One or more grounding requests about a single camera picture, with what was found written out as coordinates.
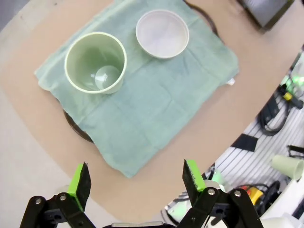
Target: yellow object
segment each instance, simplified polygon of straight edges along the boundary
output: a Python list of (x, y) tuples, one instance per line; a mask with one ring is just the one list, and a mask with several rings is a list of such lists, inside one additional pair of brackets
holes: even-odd
[(284, 97), (285, 100), (287, 100), (287, 101), (289, 101), (289, 100), (291, 100), (291, 98), (293, 98), (293, 96), (292, 96), (290, 93), (288, 93), (288, 92), (287, 92), (283, 97)]
[(257, 188), (250, 188), (249, 197), (253, 205), (256, 204), (257, 200), (263, 195), (263, 193)]

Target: white bowl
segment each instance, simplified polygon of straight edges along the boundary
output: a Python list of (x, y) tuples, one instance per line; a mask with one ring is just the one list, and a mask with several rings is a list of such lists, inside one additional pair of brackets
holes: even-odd
[(137, 23), (136, 37), (142, 48), (157, 58), (172, 58), (185, 50), (189, 29), (184, 20), (168, 10), (153, 10)]

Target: bolt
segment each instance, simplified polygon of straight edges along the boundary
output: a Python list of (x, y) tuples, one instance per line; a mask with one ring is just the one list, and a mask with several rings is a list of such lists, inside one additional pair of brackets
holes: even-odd
[(36, 204), (40, 204), (41, 202), (42, 202), (42, 201), (41, 201), (40, 198), (38, 198), (38, 199), (35, 201)]
[(209, 189), (208, 190), (208, 194), (211, 195), (211, 196), (213, 196), (215, 194), (215, 191), (213, 189)]
[(235, 191), (235, 192), (234, 192), (234, 195), (235, 195), (236, 197), (240, 197), (240, 196), (241, 196), (241, 192), (240, 192), (240, 191)]
[(67, 197), (65, 195), (60, 196), (60, 200), (64, 201)]

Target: plastic cup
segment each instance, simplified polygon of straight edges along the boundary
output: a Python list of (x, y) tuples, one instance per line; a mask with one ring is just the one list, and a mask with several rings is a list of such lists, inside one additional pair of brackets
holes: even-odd
[(294, 180), (300, 179), (304, 171), (303, 160), (282, 155), (275, 155), (272, 158), (271, 166)]
[(126, 67), (127, 54), (122, 43), (103, 32), (77, 39), (65, 59), (70, 84), (89, 94), (117, 92), (123, 84)]

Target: electronic device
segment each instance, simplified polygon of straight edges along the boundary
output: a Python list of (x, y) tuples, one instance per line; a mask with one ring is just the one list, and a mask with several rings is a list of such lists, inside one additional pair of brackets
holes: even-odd
[(295, 0), (238, 0), (256, 23), (270, 30), (286, 13)]

